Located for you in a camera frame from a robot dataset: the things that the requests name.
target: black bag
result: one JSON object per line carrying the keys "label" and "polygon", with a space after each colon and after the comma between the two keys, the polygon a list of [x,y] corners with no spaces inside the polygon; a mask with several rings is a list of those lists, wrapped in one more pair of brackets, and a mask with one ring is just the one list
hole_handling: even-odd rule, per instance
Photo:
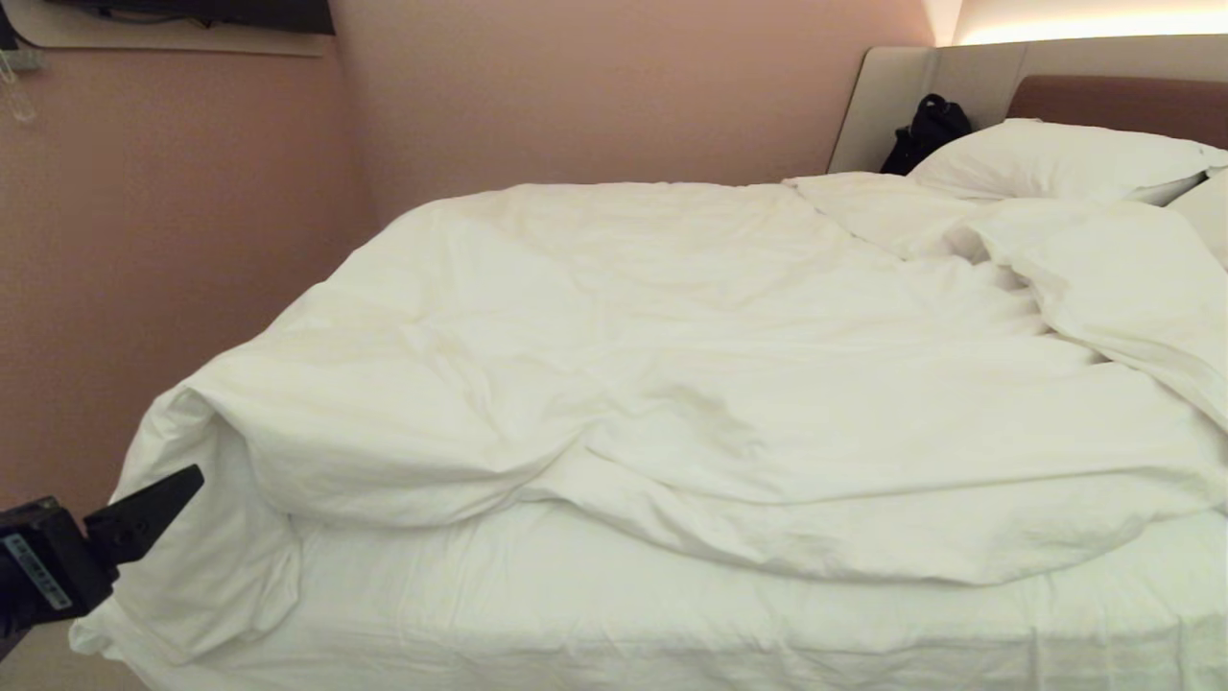
{"label": "black bag", "polygon": [[895,149],[879,172],[909,174],[926,156],[944,144],[971,133],[973,123],[968,120],[959,103],[952,103],[937,93],[931,93],[917,106],[912,126],[895,130]]}

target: white bedsheet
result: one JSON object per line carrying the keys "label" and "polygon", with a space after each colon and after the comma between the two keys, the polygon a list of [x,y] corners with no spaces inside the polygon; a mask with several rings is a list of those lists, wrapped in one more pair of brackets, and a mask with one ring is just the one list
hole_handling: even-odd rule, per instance
{"label": "white bedsheet", "polygon": [[1181,216],[964,220],[993,261],[900,261],[785,185],[413,211],[155,404],[118,495],[206,486],[108,606],[172,662],[259,637],[298,599],[287,515],[565,502],[763,572],[993,584],[1222,509],[1228,275]]}
{"label": "white bedsheet", "polygon": [[[308,529],[298,608],[157,691],[1222,691],[1219,514],[990,588],[808,582],[668,552],[565,506]],[[125,632],[107,615],[107,631]]]}

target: bed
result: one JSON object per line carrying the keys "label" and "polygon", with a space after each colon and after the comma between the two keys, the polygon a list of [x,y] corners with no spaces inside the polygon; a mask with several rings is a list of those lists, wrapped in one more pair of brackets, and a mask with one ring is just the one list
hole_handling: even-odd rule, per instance
{"label": "bed", "polygon": [[[1011,115],[1228,147],[1226,98],[1224,85],[1033,77]],[[892,244],[874,227],[903,182],[841,179],[526,187],[397,221],[415,232],[377,238],[254,345],[155,404],[117,496],[193,461],[211,493],[126,567],[117,596],[75,626],[74,648],[122,659],[166,691],[1228,689],[1224,363],[1183,379],[1178,366],[1143,362],[1121,340],[1133,322],[1113,320],[1135,317],[1060,292],[1062,276],[1062,298],[1045,304],[1052,264],[1040,259],[1065,255],[1060,243],[1033,252],[1016,228],[1084,222],[1099,212],[1089,206],[926,193],[916,209],[980,218],[984,244],[952,232]],[[842,203],[857,194],[862,205]],[[1136,233],[1156,257],[1173,252],[1160,264],[1187,258],[1195,268],[1162,277],[1210,277],[1164,298],[1212,285],[1222,320],[1223,266],[1196,238],[1157,241],[1185,232],[1172,214],[1113,212],[1125,249],[1106,255],[1136,260]],[[874,227],[853,237],[858,223]],[[515,228],[516,243],[467,239],[495,226]],[[685,261],[662,258],[679,252]],[[389,260],[402,255],[419,257],[414,276]],[[1137,266],[1144,282],[1152,266]],[[877,277],[857,277],[867,271]],[[497,290],[479,290],[491,276]],[[1130,284],[1110,292],[1151,304],[1148,328],[1160,328],[1154,309],[1167,302]],[[1057,302],[1108,307],[1087,325],[1045,308]],[[682,320],[684,308],[699,315]],[[806,308],[824,318],[802,318]],[[406,325],[404,309],[427,311],[431,326]],[[914,317],[906,333],[888,323]],[[1206,362],[1206,342],[1190,345],[1186,330],[1165,349]],[[670,353],[645,356],[662,333]],[[1028,349],[1013,340],[1024,335]],[[893,356],[807,365],[812,342],[849,355],[866,339]],[[1211,360],[1223,347],[1212,342]],[[1111,382],[1092,398],[1044,398],[1014,369],[1029,358],[1027,378],[1065,388],[1094,371]],[[496,361],[497,377],[470,367]],[[755,365],[768,361],[787,367]],[[414,420],[405,383],[426,401]],[[781,392],[856,383],[885,394],[797,399],[823,434],[776,404]],[[926,398],[906,398],[922,384]],[[588,390],[605,398],[576,394]],[[933,406],[935,392],[949,400]],[[1028,414],[1050,416],[1045,474],[960,465],[935,441],[992,427],[976,454],[1040,455],[1035,428],[1007,422],[1025,404],[1050,409]],[[962,430],[928,412],[947,406]],[[473,410],[480,420],[456,422]],[[602,422],[585,449],[539,434],[609,411],[625,425]],[[878,439],[880,427],[909,432]],[[1137,437],[1106,432],[1120,428]],[[478,444],[479,432],[491,436]],[[404,463],[408,437],[425,460]],[[1144,450],[1120,466],[1089,460],[1135,454],[1124,446]],[[776,463],[815,448],[824,463],[869,460],[820,464],[839,469],[823,482]],[[901,449],[923,463],[890,460]],[[476,460],[441,460],[454,457]]]}

